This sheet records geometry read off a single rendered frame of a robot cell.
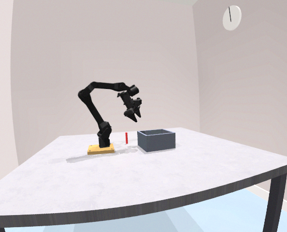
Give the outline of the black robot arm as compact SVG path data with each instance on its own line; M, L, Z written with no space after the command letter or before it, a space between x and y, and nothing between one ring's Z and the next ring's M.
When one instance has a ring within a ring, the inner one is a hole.
M130 96L132 97L136 95L137 93L139 93L139 89L135 85L128 87L126 86L124 82L119 82L119 83L91 82L89 86L87 86L86 88L78 92L78 98L81 99L81 101L88 107L89 111L93 115L100 129L99 132L97 133L98 140L99 140L99 147L100 148L110 147L109 136L110 136L110 133L112 132L111 126L109 122L103 121L101 115L99 114L98 110L96 109L95 105L93 104L91 100L90 93L95 88L111 89L117 92L126 91L126 92L118 93L118 96L117 96L117 97L120 96L123 102L128 100ZM130 99L130 103L131 103L131 106L141 105L142 100L140 98L137 98L136 100L132 98L132 100Z

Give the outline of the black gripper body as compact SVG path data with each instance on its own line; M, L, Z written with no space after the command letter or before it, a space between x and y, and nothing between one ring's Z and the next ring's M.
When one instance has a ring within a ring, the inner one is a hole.
M130 114L132 114L134 112L134 109L138 108L140 105L134 105L131 106L130 100L132 100L131 98L129 98L128 100L124 101L124 104L127 107L127 110L124 112L124 116L128 116Z

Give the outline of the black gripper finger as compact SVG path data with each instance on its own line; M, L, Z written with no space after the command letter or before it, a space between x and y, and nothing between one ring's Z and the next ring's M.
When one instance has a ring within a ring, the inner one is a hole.
M140 109L140 106L138 108L134 109L134 112L139 118L141 118L141 114L140 114L140 110L139 109Z
M128 115L127 117L132 119L133 121L137 122L137 119L136 119L134 114L135 114L135 112L133 112L132 114Z

